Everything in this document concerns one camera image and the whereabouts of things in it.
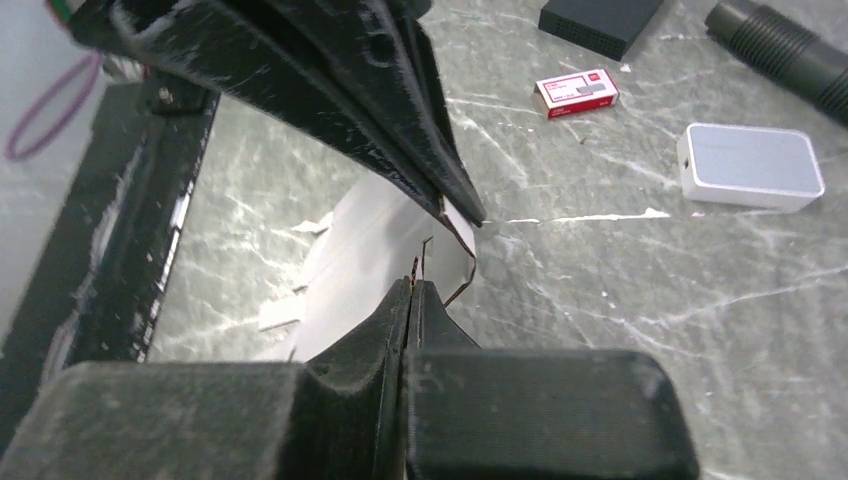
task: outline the purple cable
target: purple cable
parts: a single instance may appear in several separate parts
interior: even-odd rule
[[[68,126],[68,124],[73,120],[74,116],[79,112],[80,108],[83,106],[85,101],[88,99],[88,96],[91,94],[91,91],[94,89],[94,84],[97,80],[97,74],[100,70],[100,54],[92,53],[90,55],[86,55],[82,60],[77,62],[76,65],[72,66],[67,72],[62,74],[56,82],[41,95],[35,103],[32,104],[31,107],[24,113],[23,117],[21,117],[20,121],[17,125],[15,125],[14,130],[12,130],[12,134],[9,135],[9,141],[6,143],[5,155],[6,159],[10,161],[25,161],[30,159],[32,156],[46,148],[56,137],[62,133],[62,130]],[[76,79],[79,75],[85,73],[86,68],[90,68],[90,72],[88,74],[88,78],[85,81],[85,85],[83,85],[79,94],[74,98],[74,101],[68,106],[68,108],[62,112],[62,115],[59,116],[59,119],[56,123],[53,124],[48,130],[47,133],[41,136],[38,140],[32,143],[32,145],[28,145],[22,151],[18,151],[18,142],[20,142],[21,137],[26,132],[27,128],[30,126],[33,120],[44,110],[53,98],[59,94],[64,88],[66,88],[74,79]]]

